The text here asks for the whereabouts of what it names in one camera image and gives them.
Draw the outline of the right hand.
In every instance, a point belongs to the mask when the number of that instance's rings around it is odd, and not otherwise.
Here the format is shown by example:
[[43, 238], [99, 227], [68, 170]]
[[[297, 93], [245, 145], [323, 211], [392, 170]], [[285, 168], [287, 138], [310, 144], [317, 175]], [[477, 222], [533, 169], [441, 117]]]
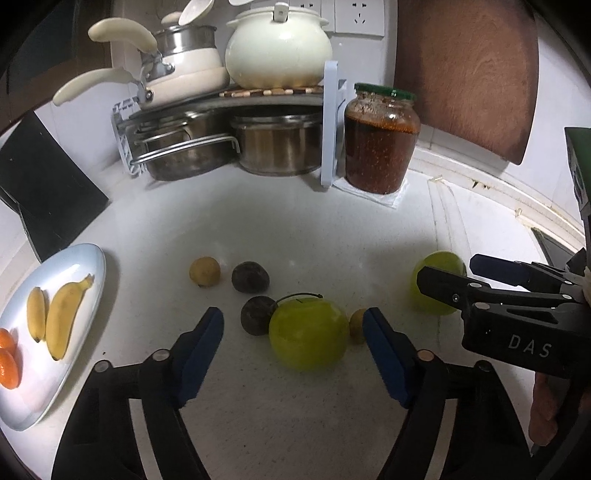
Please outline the right hand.
[[551, 385], [550, 377], [536, 373], [528, 428], [530, 440], [535, 445], [547, 446], [555, 437], [559, 405], [558, 390]]

